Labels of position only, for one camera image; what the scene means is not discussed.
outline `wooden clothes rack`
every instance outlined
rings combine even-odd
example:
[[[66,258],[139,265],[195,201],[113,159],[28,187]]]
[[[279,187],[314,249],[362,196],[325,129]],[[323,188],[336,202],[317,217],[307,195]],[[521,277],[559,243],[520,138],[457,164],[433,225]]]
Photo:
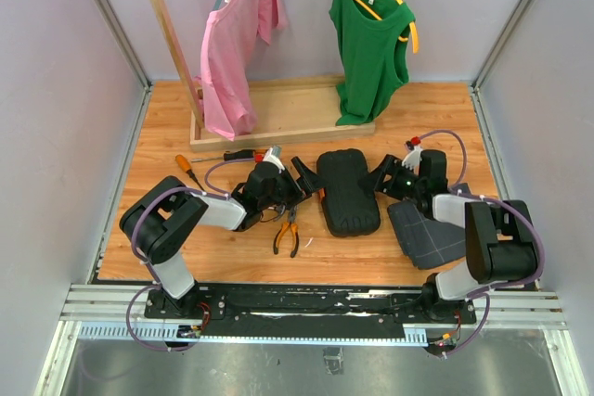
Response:
[[[258,124],[252,134],[229,141],[204,129],[198,108],[199,85],[194,84],[181,45],[177,39],[165,0],[150,0],[165,41],[169,47],[179,80],[192,109],[189,144],[194,151],[242,147],[266,147],[274,144],[328,141],[359,137],[375,132],[375,123],[336,126],[341,117],[340,100],[335,86],[342,76],[317,76],[250,83],[250,97]]]

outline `red wire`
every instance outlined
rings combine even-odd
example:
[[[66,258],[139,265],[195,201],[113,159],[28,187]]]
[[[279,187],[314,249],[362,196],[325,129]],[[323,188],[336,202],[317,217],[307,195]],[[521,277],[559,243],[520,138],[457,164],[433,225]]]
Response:
[[[204,330],[204,328],[208,325],[209,321],[211,320],[211,307],[203,301],[199,303],[199,306],[204,311],[204,315],[202,316],[202,330]]]

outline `pliers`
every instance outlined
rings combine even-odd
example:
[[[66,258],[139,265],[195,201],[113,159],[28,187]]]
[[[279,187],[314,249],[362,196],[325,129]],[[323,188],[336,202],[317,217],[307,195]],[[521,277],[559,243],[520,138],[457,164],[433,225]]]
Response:
[[[291,258],[294,258],[297,255],[297,249],[299,249],[299,232],[297,232],[297,223],[295,222],[296,217],[297,208],[291,208],[287,222],[282,224],[280,230],[277,232],[277,236],[275,236],[275,241],[272,245],[272,250],[274,251],[275,255],[278,254],[278,244],[280,243],[280,240],[289,229],[291,229],[293,234],[293,250],[291,251]]]

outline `screwdriver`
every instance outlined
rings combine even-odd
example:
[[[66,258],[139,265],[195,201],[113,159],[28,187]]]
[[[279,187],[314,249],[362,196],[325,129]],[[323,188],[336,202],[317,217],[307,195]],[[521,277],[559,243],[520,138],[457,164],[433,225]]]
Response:
[[[238,150],[237,152],[225,152],[220,157],[212,157],[212,158],[195,158],[192,162],[202,162],[202,161],[211,161],[211,160],[247,160],[249,158],[254,158],[256,162],[261,162],[264,159],[264,155],[266,154],[265,150],[255,150],[253,148],[244,148],[243,150]]]
[[[204,187],[202,187],[202,185],[200,184],[200,181],[198,181],[196,174],[192,171],[191,164],[189,162],[187,162],[187,158],[185,156],[177,155],[175,157],[175,162],[177,162],[177,165],[179,166],[179,168],[182,171],[187,173],[187,176],[189,176],[192,180],[194,180],[194,183],[196,183],[198,185],[200,190],[204,190]]]

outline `wire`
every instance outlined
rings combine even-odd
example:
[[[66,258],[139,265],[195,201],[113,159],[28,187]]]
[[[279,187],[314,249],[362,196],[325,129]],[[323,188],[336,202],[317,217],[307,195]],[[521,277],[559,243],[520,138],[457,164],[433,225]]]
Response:
[[[480,299],[481,297],[484,297],[486,299],[486,302],[484,304],[484,314],[483,314],[483,318],[481,319],[481,323],[476,327],[476,329],[474,331],[472,331],[472,334],[469,335],[469,337],[464,340],[462,343],[458,344],[458,346],[450,351],[450,352],[444,352],[444,357],[447,359],[449,356],[451,356],[452,354],[455,354],[457,352],[460,352],[462,350],[464,350],[469,343],[471,343],[478,335],[479,332],[481,331],[481,329],[483,329],[483,326],[486,322],[486,318],[489,315],[489,310],[491,309],[491,298],[489,297],[488,294],[479,294],[477,296],[475,296],[475,299]]]
[[[186,193],[190,193],[190,194],[196,194],[199,197],[204,197],[204,195],[213,195],[213,194],[209,194],[207,192],[203,192],[203,191],[199,191],[198,189],[194,189],[192,187],[186,187],[186,186],[179,186],[179,187],[174,187],[172,189],[166,190],[165,192],[163,192],[162,194],[160,194],[158,197],[156,197],[148,206],[147,208],[142,212],[142,214],[140,215],[140,218],[138,218],[138,221],[136,222],[136,225],[134,227],[134,230],[132,231],[132,237],[130,238],[130,247],[132,249],[132,253],[138,258],[140,259],[140,261],[142,261],[146,266],[148,271],[150,272],[150,274],[152,275],[154,281],[156,282],[154,285],[148,285],[147,287],[143,287],[142,289],[140,289],[134,296],[133,298],[130,300],[130,303],[128,304],[128,309],[126,311],[126,317],[125,317],[125,322],[126,322],[126,328],[128,329],[128,334],[130,334],[130,336],[132,337],[132,339],[134,339],[137,343],[139,343],[140,345],[142,345],[143,347],[148,348],[149,350],[153,350],[153,351],[185,351],[190,349],[194,344],[190,344],[186,347],[172,347],[172,348],[163,348],[163,347],[156,347],[154,345],[151,345],[147,342],[145,342],[144,340],[141,340],[133,331],[132,329],[132,325],[130,323],[130,313],[132,311],[132,306],[134,305],[135,301],[138,299],[138,297],[140,297],[140,295],[145,292],[148,291],[150,289],[158,289],[158,290],[162,290],[162,284],[161,284],[161,280],[159,279],[159,276],[157,275],[157,272],[155,271],[155,269],[152,267],[152,265],[150,264],[150,261],[147,257],[145,257],[144,253],[142,251],[139,251],[137,246],[136,246],[136,242],[138,240],[138,234],[140,232],[140,227],[142,226],[142,224],[147,220],[147,217],[149,216],[149,214],[157,207],[159,206],[159,204],[166,198],[170,197],[173,194],[176,194],[178,192],[186,192]]]
[[[143,287],[133,296],[133,298],[130,300],[130,303],[128,303],[128,308],[126,309],[125,320],[126,320],[126,328],[128,328],[128,334],[130,335],[130,337],[132,339],[134,339],[134,341],[136,343],[139,343],[143,347],[148,348],[149,350],[153,350],[153,351],[163,351],[163,352],[187,351],[190,348],[192,348],[195,343],[190,343],[189,345],[187,345],[185,347],[157,347],[155,345],[151,345],[150,343],[145,342],[139,336],[136,335],[136,333],[134,332],[134,329],[132,329],[132,323],[130,322],[130,314],[132,313],[132,306],[135,304],[136,300],[140,297],[141,294],[143,294],[144,292],[146,292],[150,289],[161,290],[162,286],[161,286],[161,284],[159,284],[159,285],[148,285],[146,287]]]
[[[528,284],[534,283],[536,280],[538,280],[540,278],[540,276],[542,275],[544,269],[545,269],[546,255],[545,255],[545,248],[544,248],[544,244],[542,242],[542,238],[540,238],[540,235],[535,230],[535,227],[532,225],[532,223],[530,223],[528,221],[528,219],[526,217],[524,217],[518,210],[514,209],[509,204],[504,203],[500,199],[490,198],[490,197],[483,197],[483,196],[477,196],[477,195],[473,195],[473,194],[464,194],[464,193],[462,193],[459,190],[458,191],[454,191],[454,192],[459,197],[470,198],[470,199],[475,199],[475,200],[479,200],[479,201],[485,201],[487,203],[497,204],[499,207],[501,207],[504,210],[506,210],[507,212],[511,213],[514,217],[516,217],[516,219],[518,221],[520,221],[521,224],[523,224],[526,227],[526,229],[528,229],[528,232],[530,233],[530,235],[532,236],[533,240],[535,241],[536,252],[537,252],[537,255],[538,255],[537,262],[536,262],[537,263],[536,270],[534,271],[533,274],[531,274],[528,277],[523,278],[521,280],[515,280],[513,282],[500,282],[500,283],[495,283],[493,285],[488,285],[486,287],[481,287],[481,288],[476,289],[475,291],[473,291],[471,294],[469,294],[468,295],[468,298],[469,299],[475,299],[476,297],[473,297],[473,296],[477,296],[479,294],[483,294],[483,293],[485,293],[485,292],[487,292],[487,291],[489,291],[491,289],[502,289],[504,287],[523,286],[523,285],[528,285]]]
[[[542,275],[542,273],[545,269],[545,249],[544,249],[542,239],[540,238],[540,235],[538,234],[538,232],[535,230],[535,227],[518,210],[514,209],[509,204],[504,203],[500,199],[489,198],[489,197],[479,197],[479,196],[476,196],[473,194],[463,194],[460,191],[454,191],[454,192],[458,192],[457,195],[460,197],[476,199],[476,200],[480,200],[480,201],[485,201],[487,203],[497,204],[498,206],[500,206],[507,212],[513,214],[513,216],[516,217],[516,219],[518,219],[520,221],[520,223],[526,227],[526,229],[528,229],[528,232],[530,232],[530,235],[532,236],[533,240],[535,241],[538,261],[537,261],[537,266],[536,266],[536,270],[534,271],[534,273],[526,278],[523,278],[521,280],[515,280],[512,282],[501,282],[501,283],[495,283],[493,285],[488,285],[486,287],[481,287],[466,296],[468,299],[473,299],[473,300],[480,299],[482,297],[486,298],[486,305],[484,307],[483,319],[481,320],[481,323],[476,327],[474,332],[466,340],[464,340],[462,343],[460,343],[454,350],[445,354],[445,357],[448,357],[449,355],[465,348],[469,343],[472,342],[472,340],[474,338],[476,338],[476,336],[478,336],[481,329],[483,329],[483,326],[486,322],[486,318],[489,315],[489,309],[491,308],[491,298],[487,294],[487,292],[489,290],[502,289],[504,287],[517,287],[517,286],[523,286],[523,285],[528,285],[530,283],[534,283],[537,279],[540,278],[540,276]]]
[[[159,203],[161,203],[164,199],[170,197],[173,194],[176,194],[177,192],[189,192],[192,194],[196,194],[199,197],[202,197],[202,196],[204,196],[204,194],[207,194],[207,192],[203,192],[198,189],[194,189],[192,187],[186,187],[184,185],[179,186],[179,187],[174,187],[173,189],[166,190],[165,192],[160,194],[158,197],[156,197],[147,206],[147,208],[142,212],[142,214],[140,215],[140,218],[138,218],[138,221],[136,222],[136,225],[134,226],[134,231],[132,231],[132,237],[130,238],[130,247],[132,248],[132,253],[135,255],[135,257],[137,257],[140,261],[142,261],[147,266],[147,269],[150,272],[150,275],[152,275],[153,280],[155,282],[157,282],[159,285],[161,284],[161,280],[157,276],[157,272],[150,264],[149,259],[147,259],[147,257],[145,257],[144,252],[138,250],[138,248],[136,246],[136,242],[138,240],[138,234],[140,233],[140,227],[147,220],[147,218],[149,217],[149,214],[157,206],[159,206]]]
[[[443,342],[447,339],[452,338],[454,335],[456,335],[457,340],[460,339],[460,331],[462,328],[462,316],[460,314],[460,311],[458,311],[458,310],[454,311],[454,315],[456,316],[456,320],[458,320],[458,324],[456,325],[456,328],[453,329],[452,331],[449,331],[449,332],[443,334],[439,338],[429,339],[429,341],[430,341],[429,343],[437,344],[439,342]]]
[[[204,314],[202,315],[202,327],[201,327],[201,330],[204,331],[204,328],[206,328],[208,323],[211,321],[211,314],[213,312],[211,311],[211,307],[208,306],[208,304],[204,303],[203,301],[201,301],[198,304],[198,306],[200,306],[202,308],[202,310],[204,311]]]
[[[408,306],[414,306],[414,305],[416,305],[417,303],[419,303],[421,301],[422,297],[423,297],[423,295],[421,293],[414,300],[405,301],[404,303],[400,303],[398,305],[391,306],[390,309],[399,310],[400,308],[406,308]]]
[[[422,134],[421,136],[419,136],[419,139],[422,141],[423,139],[425,139],[429,136],[433,136],[434,134],[451,134],[460,143],[460,148],[462,149],[462,171],[460,172],[460,176],[458,177],[458,180],[456,180],[456,182],[452,185],[452,187],[456,187],[457,185],[459,185],[462,182],[462,180],[464,179],[464,176],[466,175],[466,169],[468,166],[468,154],[466,152],[466,145],[464,144],[464,141],[462,141],[462,138],[460,138],[460,136],[456,132],[454,132],[453,130],[449,130],[449,129],[431,130],[430,132],[427,132],[426,134]]]
[[[114,375],[114,376],[109,376],[109,377],[95,376],[95,375],[93,375],[93,373],[91,373],[88,370],[88,368],[86,367],[86,365],[84,363],[84,352],[89,350],[90,348],[91,347],[81,348],[79,350],[78,354],[76,355],[76,363],[78,364],[78,382],[77,382],[78,390],[76,391],[77,396],[83,396],[83,394],[84,394],[83,377],[86,377],[87,380],[90,380],[93,382],[108,383],[108,382],[114,381],[116,379],[119,379],[121,377],[129,375],[130,373],[135,371],[141,365],[141,364],[132,365],[129,369],[127,369],[121,373],[118,373],[117,375]]]
[[[227,164],[232,164],[234,162],[245,162],[245,161],[252,161],[254,162],[255,159],[254,158],[245,158],[242,160],[229,160],[229,161],[222,161],[219,162],[218,164],[214,164],[213,167],[211,167],[205,174],[204,174],[204,183],[210,187],[214,192],[218,192],[219,194],[223,194],[223,195],[230,195],[230,192],[224,190],[224,189],[220,189],[219,187],[213,185],[210,181],[209,181],[209,177],[211,176],[211,173],[214,172],[214,170],[218,169],[219,167],[223,167],[223,166],[227,166]]]

